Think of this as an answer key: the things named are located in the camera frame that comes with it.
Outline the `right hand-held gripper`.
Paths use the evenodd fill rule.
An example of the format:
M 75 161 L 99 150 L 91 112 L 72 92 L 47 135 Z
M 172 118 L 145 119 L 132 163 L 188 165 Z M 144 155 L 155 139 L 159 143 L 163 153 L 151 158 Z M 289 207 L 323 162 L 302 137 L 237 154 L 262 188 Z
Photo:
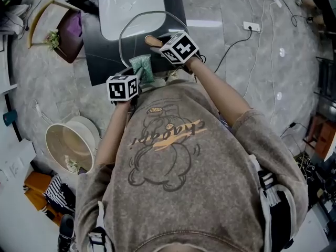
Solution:
M 204 63 L 199 52 L 199 47 L 190 35 L 183 30 L 174 33 L 166 33 L 159 37 L 162 46 L 159 48 L 159 72 L 183 69 L 186 72 L 190 70 L 186 63 L 190 58 L 195 57 Z

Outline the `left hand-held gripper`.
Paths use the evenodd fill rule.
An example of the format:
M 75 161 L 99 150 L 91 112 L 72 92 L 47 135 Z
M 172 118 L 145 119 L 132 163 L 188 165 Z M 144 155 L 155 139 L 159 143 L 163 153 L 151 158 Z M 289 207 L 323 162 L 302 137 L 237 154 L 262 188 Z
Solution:
M 140 79 L 143 68 L 134 72 L 132 68 L 126 68 L 106 80 L 108 100 L 111 102 L 126 102 L 141 93 Z

